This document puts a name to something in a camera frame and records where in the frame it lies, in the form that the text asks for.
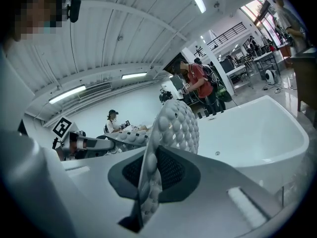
red shirt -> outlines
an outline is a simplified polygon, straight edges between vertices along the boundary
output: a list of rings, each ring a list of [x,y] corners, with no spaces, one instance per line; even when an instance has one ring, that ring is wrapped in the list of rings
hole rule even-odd
[[[188,78],[190,82],[194,85],[198,82],[199,79],[205,78],[205,73],[203,71],[203,67],[199,64],[189,64],[188,65]],[[197,88],[198,97],[203,99],[206,96],[209,96],[212,93],[213,87],[210,82],[206,81],[204,84]]]

railing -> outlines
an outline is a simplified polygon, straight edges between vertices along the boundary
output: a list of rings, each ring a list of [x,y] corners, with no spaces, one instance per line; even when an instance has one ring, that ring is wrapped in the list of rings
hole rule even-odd
[[[241,22],[235,25],[234,27],[230,28],[228,31],[224,32],[223,34],[219,35],[217,38],[215,38],[211,42],[209,42],[207,46],[211,50],[214,50],[246,29],[247,28]],[[199,51],[196,52],[194,55],[195,57],[201,59],[202,57],[206,55],[206,52],[203,49],[199,49]]]

person in red shirt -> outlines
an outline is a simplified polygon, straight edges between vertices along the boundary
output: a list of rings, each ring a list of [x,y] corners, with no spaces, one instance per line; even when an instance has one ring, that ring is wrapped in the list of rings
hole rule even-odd
[[[180,74],[182,70],[188,71],[188,78],[190,80],[190,87],[187,89],[187,93],[194,90],[198,91],[198,98],[205,103],[206,109],[209,114],[215,115],[216,112],[219,112],[219,106],[217,104],[217,97],[215,91],[213,90],[212,85],[207,80],[205,76],[203,67],[197,63],[188,64],[187,61],[183,59],[178,59],[174,62],[173,65],[174,73]]]

white curved surface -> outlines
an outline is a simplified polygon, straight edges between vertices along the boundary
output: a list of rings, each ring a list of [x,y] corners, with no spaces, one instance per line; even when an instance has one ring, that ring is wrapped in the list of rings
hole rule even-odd
[[[199,155],[235,167],[271,193],[290,182],[309,145],[296,119],[269,96],[198,119],[198,127]]]

ceiling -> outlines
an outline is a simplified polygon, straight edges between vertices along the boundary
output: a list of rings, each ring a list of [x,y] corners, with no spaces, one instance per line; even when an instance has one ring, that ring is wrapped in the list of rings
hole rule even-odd
[[[164,67],[185,45],[208,31],[213,22],[252,0],[203,0],[201,14],[193,0],[82,0],[76,23],[65,22],[51,45],[15,43],[7,58],[35,93],[27,114],[53,125],[125,91],[166,77]],[[123,74],[144,72],[121,80]],[[87,101],[75,95],[53,105],[48,100],[85,84],[111,83]]]

